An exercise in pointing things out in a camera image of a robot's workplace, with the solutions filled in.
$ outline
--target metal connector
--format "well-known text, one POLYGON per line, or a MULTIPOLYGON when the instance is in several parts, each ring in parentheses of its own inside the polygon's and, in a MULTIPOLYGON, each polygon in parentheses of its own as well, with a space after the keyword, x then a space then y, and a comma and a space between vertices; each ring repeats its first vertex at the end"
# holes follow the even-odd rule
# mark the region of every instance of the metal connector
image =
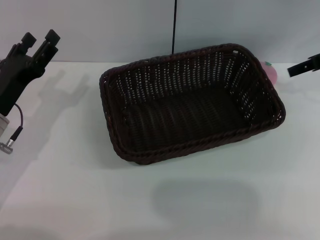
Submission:
POLYGON ((12 154, 13 149, 12 149, 12 145, 14 143, 11 142, 12 140, 10 139, 6 144, 4 144, 3 142, 0 142, 0 150, 6 154, 12 154))

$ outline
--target white wall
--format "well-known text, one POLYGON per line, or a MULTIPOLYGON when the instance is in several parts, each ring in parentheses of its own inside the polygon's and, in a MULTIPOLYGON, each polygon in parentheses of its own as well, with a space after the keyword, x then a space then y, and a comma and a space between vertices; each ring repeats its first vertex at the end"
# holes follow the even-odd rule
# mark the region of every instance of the white wall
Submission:
POLYGON ((1 0, 0 58, 26 32, 50 29, 61 40, 56 61, 131 62, 171 53, 172 0, 1 0))
POLYGON ((273 63, 320 53, 319 0, 178 0, 176 51, 238 43, 273 63))

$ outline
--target woven pattern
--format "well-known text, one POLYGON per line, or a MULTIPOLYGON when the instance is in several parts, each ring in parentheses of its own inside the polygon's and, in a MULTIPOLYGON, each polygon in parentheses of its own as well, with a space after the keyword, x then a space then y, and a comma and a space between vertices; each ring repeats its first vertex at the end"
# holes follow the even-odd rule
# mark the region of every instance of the woven pattern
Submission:
POLYGON ((286 116, 259 61, 236 44, 112 68, 100 91, 115 151, 144 165, 249 138, 286 116))

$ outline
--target basket rim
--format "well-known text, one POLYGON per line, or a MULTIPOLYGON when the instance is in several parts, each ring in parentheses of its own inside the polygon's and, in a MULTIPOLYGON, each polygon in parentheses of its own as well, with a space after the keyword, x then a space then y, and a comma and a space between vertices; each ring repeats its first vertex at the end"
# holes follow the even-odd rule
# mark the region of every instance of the basket rim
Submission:
POLYGON ((128 160, 127 157, 130 158, 135 158, 135 159, 145 159, 149 158, 152 156, 162 156, 166 155, 167 153, 174 153, 174 152, 179 152, 183 149, 189 149, 192 147, 196 147, 200 144, 203 143, 210 143, 213 141, 217 140, 223 140, 225 138, 236 138, 240 137, 244 134, 248 135, 249 133, 253 133, 253 135, 271 130, 274 128, 277 128, 280 126, 285 118, 286 118, 286 109, 281 101, 281 99, 278 96, 278 93, 276 92, 274 86, 272 85, 271 81, 269 80, 266 72, 262 68, 259 60, 245 47, 239 45, 239 44, 234 44, 234 43, 227 43, 227 44, 221 44, 221 45, 216 45, 216 46, 209 46, 209 47, 204 47, 204 48, 199 48, 199 49, 194 49, 194 50, 189 50, 185 52, 180 52, 180 53, 175 53, 171 55, 164 55, 164 56, 157 56, 157 57, 152 57, 148 59, 142 59, 139 61, 135 61, 123 66, 119 67, 114 67, 106 72, 104 72, 101 75, 100 81, 100 93, 101 93, 101 99, 102 99, 102 106, 104 110, 104 115, 107 121, 107 127, 109 130, 109 135, 110 139, 113 145, 114 150, 117 152, 117 154, 128 160), (274 116, 273 118, 269 120, 265 120, 260 123, 252 124, 251 126, 248 127, 243 127, 239 129, 234 129, 234 130, 229 130, 226 132, 222 133, 215 133, 212 134, 211 136, 205 137, 205 138, 200 138, 200 139, 194 139, 190 141, 186 141, 183 143, 178 143, 178 144, 173 144, 170 146, 162 147, 159 149, 154 149, 154 150, 146 150, 146 151, 132 151, 128 148, 126 148, 117 133, 117 126, 116 123, 113 121, 114 119, 114 114, 111 109, 111 106, 109 105, 109 102, 112 101, 109 98, 109 81, 112 81, 113 76, 115 74, 120 74, 126 71, 131 71, 134 69, 138 69, 141 67, 148 67, 148 66, 154 66, 158 64, 164 64, 164 63, 170 63, 170 62, 175 62, 175 61, 180 61, 184 59, 188 59, 191 57, 200 57, 203 55, 207 54, 213 54, 218 51, 226 51, 226 50, 234 50, 234 51, 241 51, 241 53, 248 58, 250 63, 253 64, 255 70, 258 73, 258 78, 261 80, 261 83, 264 84, 266 90, 268 93, 273 97, 273 101, 275 101, 277 112, 279 113, 278 116, 274 116))

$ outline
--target cable connector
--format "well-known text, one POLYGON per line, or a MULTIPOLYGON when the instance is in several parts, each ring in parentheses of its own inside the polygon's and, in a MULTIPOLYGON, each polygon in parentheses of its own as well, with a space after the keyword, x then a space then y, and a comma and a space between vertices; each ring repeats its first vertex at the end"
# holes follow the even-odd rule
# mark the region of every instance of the cable connector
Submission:
POLYGON ((22 126, 19 126, 14 134, 10 137, 10 139, 6 142, 6 144, 0 142, 0 150, 6 154, 12 154, 12 152, 14 151, 12 146, 23 129, 24 128, 22 126))

